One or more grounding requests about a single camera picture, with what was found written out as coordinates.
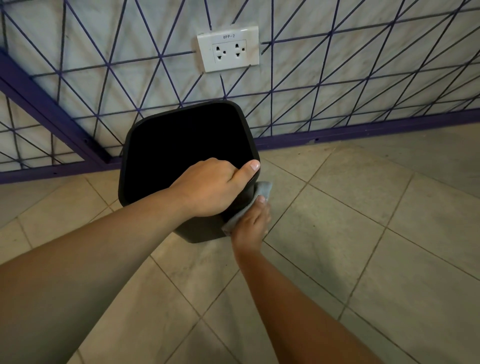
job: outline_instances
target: cleaning rag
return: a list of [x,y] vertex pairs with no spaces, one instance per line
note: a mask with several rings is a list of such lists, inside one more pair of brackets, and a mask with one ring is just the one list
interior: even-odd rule
[[271,182],[257,182],[255,184],[255,193],[253,194],[253,199],[249,202],[249,204],[243,208],[241,211],[237,212],[230,220],[228,220],[225,225],[222,226],[222,230],[226,236],[230,236],[232,233],[233,228],[237,225],[237,222],[241,219],[245,212],[253,205],[255,200],[258,196],[265,197],[265,200],[268,201],[268,197],[270,196],[270,190],[272,189]]

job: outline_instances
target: outlet faceplate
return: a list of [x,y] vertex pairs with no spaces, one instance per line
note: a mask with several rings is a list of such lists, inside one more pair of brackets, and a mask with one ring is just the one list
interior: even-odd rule
[[257,26],[202,33],[197,39],[205,72],[260,63]]

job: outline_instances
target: tile floor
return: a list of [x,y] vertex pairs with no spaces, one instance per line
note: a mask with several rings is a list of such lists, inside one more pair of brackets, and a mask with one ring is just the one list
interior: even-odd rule
[[[263,253],[386,363],[478,363],[480,199],[362,143],[261,153],[274,183]],[[40,182],[0,225],[0,263],[121,208],[118,176]],[[70,360],[81,363],[276,358],[229,239],[171,234]]]

